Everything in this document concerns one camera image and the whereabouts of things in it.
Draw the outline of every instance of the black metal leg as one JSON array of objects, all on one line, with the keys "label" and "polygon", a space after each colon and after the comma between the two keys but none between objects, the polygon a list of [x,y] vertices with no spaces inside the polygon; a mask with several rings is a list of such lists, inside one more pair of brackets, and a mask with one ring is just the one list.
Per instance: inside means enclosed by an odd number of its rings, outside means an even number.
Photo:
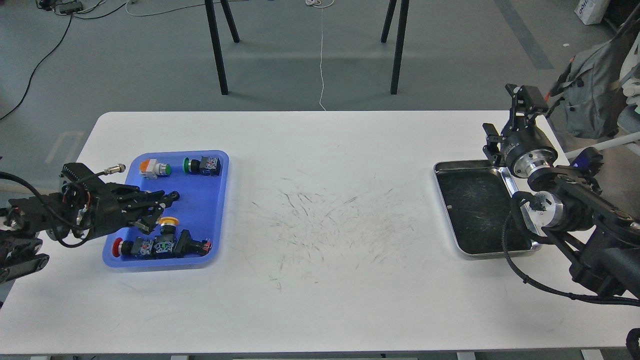
[{"label": "black metal leg", "polygon": [[382,28],[382,36],[380,42],[387,42],[387,36],[389,36],[389,28],[391,27],[391,19],[394,17],[396,11],[397,0],[389,0],[389,8],[387,9],[387,17],[385,17],[385,27]]},{"label": "black metal leg", "polygon": [[229,0],[220,0],[220,5],[222,5],[222,11],[225,12],[225,17],[227,18],[227,24],[229,25],[229,30],[231,30],[231,37],[234,38],[234,42],[240,42],[240,37],[238,36],[238,30],[236,29],[236,23],[234,22],[234,16],[231,15]]},{"label": "black metal leg", "polygon": [[209,21],[209,32],[211,32],[211,43],[213,44],[213,56],[216,59],[218,70],[218,80],[220,81],[220,92],[228,95],[227,75],[225,74],[225,64],[222,61],[222,50],[220,49],[220,36],[218,36],[218,25],[216,24],[216,13],[213,10],[213,0],[204,0],[204,7],[207,10],[207,20]]},{"label": "black metal leg", "polygon": [[409,14],[409,0],[400,2],[400,21],[398,22],[398,38],[396,40],[396,55],[394,56],[394,71],[391,75],[391,94],[398,93],[398,80],[400,78],[400,63],[402,62],[402,50],[404,47],[404,31],[406,30],[406,17]]}]

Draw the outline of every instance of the gray backpack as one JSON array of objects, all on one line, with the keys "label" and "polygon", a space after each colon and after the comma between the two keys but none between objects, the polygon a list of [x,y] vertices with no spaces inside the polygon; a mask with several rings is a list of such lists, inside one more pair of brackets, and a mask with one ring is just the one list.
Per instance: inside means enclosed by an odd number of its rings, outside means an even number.
[{"label": "gray backpack", "polygon": [[547,94],[547,99],[558,96],[547,117],[562,104],[573,136],[597,139],[617,132],[618,116],[626,106],[620,68],[634,43],[639,12],[640,4],[610,41],[577,53]]}]

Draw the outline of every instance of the white cord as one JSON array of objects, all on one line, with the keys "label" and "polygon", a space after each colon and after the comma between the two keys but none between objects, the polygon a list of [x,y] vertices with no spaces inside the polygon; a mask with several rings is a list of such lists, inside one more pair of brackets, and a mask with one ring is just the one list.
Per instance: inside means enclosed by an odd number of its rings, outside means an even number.
[{"label": "white cord", "polygon": [[94,5],[94,6],[90,7],[90,8],[88,8],[88,9],[84,9],[84,10],[82,10],[81,12],[77,12],[77,13],[88,13],[88,12],[90,12],[91,10],[93,10],[93,9],[97,8],[98,6],[100,6],[100,5],[102,5],[102,4],[106,3],[106,2],[107,2],[107,0],[100,0],[100,1],[98,1],[98,3],[97,3],[96,5]]},{"label": "white cord", "polygon": [[320,104],[320,107],[322,108],[322,110],[326,111],[326,109],[322,105],[322,95],[324,95],[324,76],[322,75],[322,50],[323,50],[323,44],[324,44],[324,8],[320,8],[320,9],[322,9],[320,11],[320,14],[321,14],[320,16],[320,19],[321,19],[320,21],[320,79],[322,80],[322,90],[320,91],[320,101],[318,101],[318,104]]},{"label": "white cord", "polygon": [[329,5],[322,5],[322,0],[305,0],[306,4],[309,6],[313,6],[314,8],[318,8],[318,9],[324,9],[324,8],[328,8],[329,6],[333,5],[333,3],[335,3],[335,0],[331,1],[331,4]]},{"label": "white cord", "polygon": [[[247,1],[247,0],[229,0],[231,1]],[[125,6],[124,6],[124,10],[131,16],[137,16],[137,17],[144,17],[144,16],[153,16],[153,15],[161,15],[164,13],[170,13],[170,12],[174,12],[176,10],[182,10],[182,9],[188,9],[188,8],[194,8],[196,6],[203,6],[204,4],[196,4],[196,5],[189,5],[189,6],[183,6],[182,8],[177,8],[177,9],[172,9],[172,10],[167,10],[165,12],[159,12],[159,13],[145,13],[145,14],[137,14],[137,13],[130,13],[129,12],[129,0],[127,0]]]}]

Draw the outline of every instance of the gray floor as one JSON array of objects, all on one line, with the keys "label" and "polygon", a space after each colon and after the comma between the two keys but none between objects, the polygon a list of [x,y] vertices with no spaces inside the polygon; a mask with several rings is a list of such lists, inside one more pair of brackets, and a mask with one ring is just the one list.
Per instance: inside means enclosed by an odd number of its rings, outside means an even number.
[{"label": "gray floor", "polygon": [[[122,1],[109,0],[91,15]],[[151,13],[200,1],[139,0],[130,11]],[[546,92],[573,54],[612,34],[604,25],[582,25],[573,14],[575,0],[412,1],[399,91],[391,96],[397,20],[389,43],[381,44],[387,2],[335,1],[324,11],[303,0],[232,3],[239,44],[231,41],[217,7],[228,96],[218,88],[203,7],[151,17],[121,9],[103,19],[74,19],[64,43],[36,73],[22,106],[0,122],[0,168],[55,189],[62,164],[77,158],[96,119],[109,111],[321,110],[321,29],[327,110],[506,110],[505,83]],[[67,21],[37,10],[31,1],[0,1],[0,114],[19,101],[33,67],[60,39]],[[562,119],[552,120],[564,150],[591,144],[566,134]],[[624,148],[605,156],[599,176],[605,196],[640,214],[640,157]],[[22,196],[3,192],[0,202]],[[0,299],[9,289],[0,286]],[[621,350],[603,354],[607,360],[629,358]],[[478,356],[581,358],[578,350]],[[121,357],[168,359],[97,359]]]}]

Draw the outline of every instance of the white table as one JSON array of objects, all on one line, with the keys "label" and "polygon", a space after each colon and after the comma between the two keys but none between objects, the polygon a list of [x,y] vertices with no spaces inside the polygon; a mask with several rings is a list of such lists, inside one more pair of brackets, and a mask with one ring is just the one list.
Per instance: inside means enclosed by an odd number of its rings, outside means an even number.
[{"label": "white table", "polygon": [[[51,261],[19,279],[0,311],[0,352],[624,346],[627,331],[640,325],[638,309],[543,293],[522,284],[504,259],[458,254],[433,165],[483,158],[481,124],[500,129],[507,117],[506,111],[105,114],[79,157],[93,170],[129,164],[144,152],[228,153],[220,250],[203,268],[130,272],[102,263],[104,239],[78,249],[46,241]],[[550,133],[546,123],[540,127]],[[106,179],[122,182],[125,174]],[[554,247],[516,262],[548,285],[584,291]]]}]

